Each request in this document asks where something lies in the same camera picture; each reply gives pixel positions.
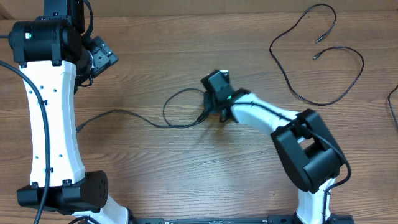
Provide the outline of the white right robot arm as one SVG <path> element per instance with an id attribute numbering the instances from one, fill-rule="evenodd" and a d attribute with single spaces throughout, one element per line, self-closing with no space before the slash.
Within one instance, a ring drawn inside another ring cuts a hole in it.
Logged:
<path id="1" fill-rule="evenodd" d="M 234 90 L 227 70 L 213 70 L 201 79 L 206 112 L 220 121 L 232 119 L 269 135 L 282 166 L 298 188 L 298 207 L 291 215 L 269 215 L 264 223 L 353 223 L 351 215 L 330 211 L 330 193 L 341 166 L 348 161 L 320 117 L 311 109 L 301 113 L 262 101 L 254 93 Z"/>

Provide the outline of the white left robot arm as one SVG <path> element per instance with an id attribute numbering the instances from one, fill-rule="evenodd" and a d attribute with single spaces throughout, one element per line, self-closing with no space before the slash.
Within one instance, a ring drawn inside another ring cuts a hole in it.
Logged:
<path id="1" fill-rule="evenodd" d="M 85 170 L 77 143 L 74 95 L 118 58 L 86 20 L 88 1 L 45 1 L 33 21 L 16 22 L 8 41 L 11 70 L 24 81 L 32 135 L 30 182 L 20 206 L 71 215 L 77 223 L 134 223 L 110 195 L 102 171 Z"/>

